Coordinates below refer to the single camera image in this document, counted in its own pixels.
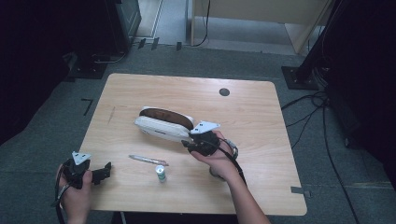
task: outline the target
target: pen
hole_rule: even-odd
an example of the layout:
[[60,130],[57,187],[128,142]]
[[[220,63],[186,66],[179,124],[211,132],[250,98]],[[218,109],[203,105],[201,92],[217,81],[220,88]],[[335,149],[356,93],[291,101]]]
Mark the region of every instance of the pen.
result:
[[169,164],[166,161],[149,159],[149,158],[142,157],[142,156],[129,155],[129,158],[137,160],[137,161],[144,161],[144,162],[156,164],[156,165],[169,166]]

